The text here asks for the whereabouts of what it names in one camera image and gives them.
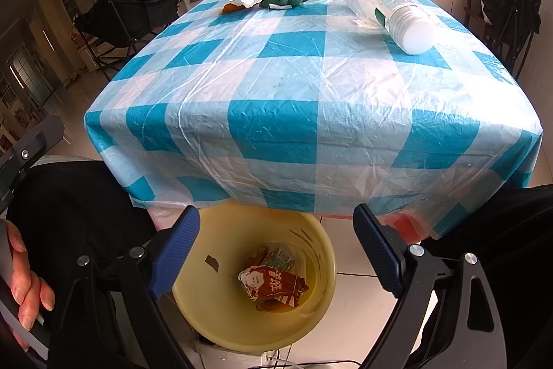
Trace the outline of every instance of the metal screw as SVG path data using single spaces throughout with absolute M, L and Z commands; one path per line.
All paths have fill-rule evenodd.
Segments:
M 476 255 L 474 255 L 473 253 L 467 252 L 465 254 L 465 260 L 468 264 L 476 264 L 478 258 L 476 258 Z
M 133 247 L 131 250 L 129 250 L 129 255 L 132 258 L 140 258 L 142 255 L 144 255 L 144 248 L 143 247 Z
M 77 264 L 79 266 L 86 266 L 90 263 L 90 257 L 88 255 L 81 255 L 77 258 Z
M 416 257 L 422 257 L 424 255 L 424 248 L 418 244 L 413 244 L 409 247 L 409 252 Z

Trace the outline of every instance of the checkered tablecloth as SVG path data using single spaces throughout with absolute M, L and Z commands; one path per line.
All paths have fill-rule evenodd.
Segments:
M 350 216 L 368 202 L 441 236 L 505 181 L 524 186 L 542 129 L 507 70 L 459 22 L 409 56 L 342 0 L 219 15 L 205 0 L 107 85 L 90 138 L 142 206 L 231 197 Z

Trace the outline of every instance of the white bottle cap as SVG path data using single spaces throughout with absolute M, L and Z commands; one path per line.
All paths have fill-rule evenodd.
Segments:
M 395 43 L 409 55 L 427 52 L 436 41 L 434 23 L 414 4 L 393 10 L 387 26 Z

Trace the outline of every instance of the finger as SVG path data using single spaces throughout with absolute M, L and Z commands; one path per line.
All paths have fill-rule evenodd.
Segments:
M 52 311 L 54 309 L 54 303 L 56 302 L 56 295 L 54 294 L 54 290 L 50 287 L 48 283 L 44 281 L 42 277 L 39 278 L 40 280 L 40 301 L 48 311 Z
M 13 252 L 12 295 L 21 305 L 31 287 L 31 269 L 27 252 Z
M 12 245 L 12 248 L 16 252 L 26 252 L 27 248 L 25 247 L 25 244 L 23 243 L 23 238 L 21 238 L 21 233 L 19 232 L 19 229 L 8 220 L 5 220 L 6 228 L 8 230 L 8 239 L 9 243 Z
M 18 335 L 18 333 L 16 331 L 13 331 L 12 330 L 12 334 L 13 334 L 13 337 L 16 339 L 16 341 L 19 343 L 19 345 L 21 346 L 21 348 L 25 351 L 25 352 L 28 352 L 29 351 L 29 345 L 23 340 L 23 338 L 21 338 L 21 336 Z
M 40 280 L 34 272 L 31 272 L 31 288 L 25 296 L 25 300 L 19 307 L 19 322 L 27 330 L 30 330 L 38 316 L 40 307 Z

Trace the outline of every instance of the bottle label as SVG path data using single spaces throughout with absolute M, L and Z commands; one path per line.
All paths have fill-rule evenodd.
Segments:
M 377 21 L 380 23 L 380 25 L 386 28 L 384 25 L 384 23 L 386 22 L 386 17 L 384 16 L 384 14 L 380 10 L 374 9 L 374 16 L 377 17 Z

